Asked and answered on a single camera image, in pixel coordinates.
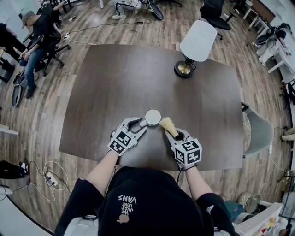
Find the baseball cap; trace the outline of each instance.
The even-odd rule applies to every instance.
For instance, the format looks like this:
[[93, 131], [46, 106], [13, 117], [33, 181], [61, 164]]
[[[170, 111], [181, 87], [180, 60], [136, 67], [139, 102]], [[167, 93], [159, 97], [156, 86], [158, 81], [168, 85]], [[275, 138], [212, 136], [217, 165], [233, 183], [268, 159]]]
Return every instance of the baseball cap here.
[[23, 22], [22, 29], [26, 25], [27, 20], [29, 19], [29, 17], [34, 16], [34, 15], [35, 15], [35, 13], [33, 13], [32, 11], [28, 11], [26, 14], [23, 15], [23, 18], [22, 18], [22, 22]]

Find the chair backrest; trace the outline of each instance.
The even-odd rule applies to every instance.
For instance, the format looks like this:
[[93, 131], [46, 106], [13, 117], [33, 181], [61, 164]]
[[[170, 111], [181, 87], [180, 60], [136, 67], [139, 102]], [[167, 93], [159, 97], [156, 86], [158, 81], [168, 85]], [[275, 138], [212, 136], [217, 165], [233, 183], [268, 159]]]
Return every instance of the chair backrest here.
[[242, 103], [242, 105], [245, 107], [243, 108], [243, 112], [245, 112], [251, 124], [250, 145], [243, 155], [244, 158], [248, 158], [271, 145], [273, 140], [273, 126], [269, 120], [260, 116], [250, 106], [245, 103]]
[[204, 17], [220, 17], [224, 0], [205, 0], [201, 7], [201, 16]]

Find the blue jeans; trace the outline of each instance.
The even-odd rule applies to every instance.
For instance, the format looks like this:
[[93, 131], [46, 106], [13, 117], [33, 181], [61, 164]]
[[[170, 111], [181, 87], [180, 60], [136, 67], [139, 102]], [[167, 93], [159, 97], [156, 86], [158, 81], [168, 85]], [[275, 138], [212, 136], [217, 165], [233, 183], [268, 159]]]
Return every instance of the blue jeans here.
[[35, 66], [43, 59], [46, 55], [46, 51], [44, 49], [37, 49], [32, 52], [29, 59], [27, 61], [20, 60], [20, 66], [25, 66], [24, 77], [27, 80], [27, 85], [29, 90], [33, 91], [36, 87], [34, 81], [34, 68]]

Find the table lamp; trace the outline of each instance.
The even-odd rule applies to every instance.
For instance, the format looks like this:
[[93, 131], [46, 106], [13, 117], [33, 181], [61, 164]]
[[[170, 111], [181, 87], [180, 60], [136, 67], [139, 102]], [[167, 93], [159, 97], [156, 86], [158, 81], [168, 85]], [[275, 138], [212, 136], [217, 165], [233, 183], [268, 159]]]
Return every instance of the table lamp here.
[[217, 31], [209, 23], [197, 20], [190, 27], [187, 35], [180, 44], [180, 50], [185, 56], [185, 61], [178, 61], [174, 66], [175, 73], [187, 79], [193, 75], [194, 61], [205, 61], [212, 49]]

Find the brown table top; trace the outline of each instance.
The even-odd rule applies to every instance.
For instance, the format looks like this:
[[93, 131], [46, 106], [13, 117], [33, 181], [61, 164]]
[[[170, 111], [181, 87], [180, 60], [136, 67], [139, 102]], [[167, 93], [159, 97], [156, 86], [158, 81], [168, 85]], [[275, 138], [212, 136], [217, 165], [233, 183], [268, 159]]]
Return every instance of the brown table top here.
[[[242, 167], [243, 122], [235, 69], [216, 61], [197, 63], [193, 78], [173, 67], [180, 52], [130, 45], [93, 45], [72, 89], [59, 150], [101, 160], [111, 132], [128, 117], [151, 108], [170, 117], [202, 145], [200, 170]], [[164, 131], [148, 128], [120, 165], [177, 170]]]

